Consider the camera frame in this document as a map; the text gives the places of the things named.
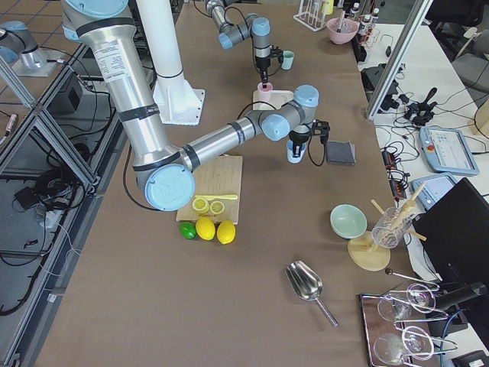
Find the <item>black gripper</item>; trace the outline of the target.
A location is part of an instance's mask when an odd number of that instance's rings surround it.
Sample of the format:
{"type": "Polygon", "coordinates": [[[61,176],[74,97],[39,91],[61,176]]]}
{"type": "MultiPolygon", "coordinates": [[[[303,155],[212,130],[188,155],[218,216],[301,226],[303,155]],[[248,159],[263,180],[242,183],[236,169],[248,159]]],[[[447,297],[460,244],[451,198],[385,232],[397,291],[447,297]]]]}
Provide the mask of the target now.
{"type": "Polygon", "coordinates": [[[292,157],[301,158],[303,156],[303,144],[311,136],[311,131],[307,125],[298,125],[289,133],[289,139],[292,141],[292,157]]]}
{"type": "Polygon", "coordinates": [[[257,69],[260,71],[260,77],[261,77],[261,83],[262,84],[267,84],[268,83],[268,75],[267,71],[268,68],[270,67],[270,57],[255,57],[255,65],[257,69]]]}

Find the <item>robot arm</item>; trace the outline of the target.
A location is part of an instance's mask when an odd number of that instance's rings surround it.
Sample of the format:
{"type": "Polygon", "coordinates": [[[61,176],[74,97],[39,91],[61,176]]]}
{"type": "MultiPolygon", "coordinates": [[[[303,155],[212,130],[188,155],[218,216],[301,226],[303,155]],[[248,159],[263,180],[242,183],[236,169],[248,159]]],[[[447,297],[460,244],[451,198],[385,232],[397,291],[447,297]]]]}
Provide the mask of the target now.
{"type": "Polygon", "coordinates": [[[234,3],[235,1],[205,1],[205,8],[219,30],[218,39],[224,50],[231,49],[248,38],[252,40],[255,65],[262,85],[267,86],[272,57],[270,22],[259,14],[250,13],[244,16],[242,23],[232,24],[225,11],[234,3]]]}
{"type": "Polygon", "coordinates": [[[151,52],[157,84],[150,88],[134,45],[136,26],[126,1],[65,1],[67,38],[91,48],[134,149],[138,186],[152,207],[173,211],[194,195],[193,171],[257,135],[272,141],[313,122],[319,92],[296,88],[278,110],[257,110],[182,147],[170,143],[166,122],[186,122],[202,105],[202,93],[183,75],[170,4],[140,1],[139,15],[151,52]]]}

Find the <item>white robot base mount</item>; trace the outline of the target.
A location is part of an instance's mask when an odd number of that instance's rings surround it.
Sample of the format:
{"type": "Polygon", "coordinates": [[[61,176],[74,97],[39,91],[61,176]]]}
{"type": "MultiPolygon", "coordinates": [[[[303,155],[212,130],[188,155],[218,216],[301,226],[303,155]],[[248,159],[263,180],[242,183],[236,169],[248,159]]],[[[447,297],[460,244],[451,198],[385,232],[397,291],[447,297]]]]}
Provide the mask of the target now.
{"type": "Polygon", "coordinates": [[[168,1],[137,2],[144,34],[157,74],[154,101],[165,124],[198,125],[205,91],[186,80],[168,1]]]}

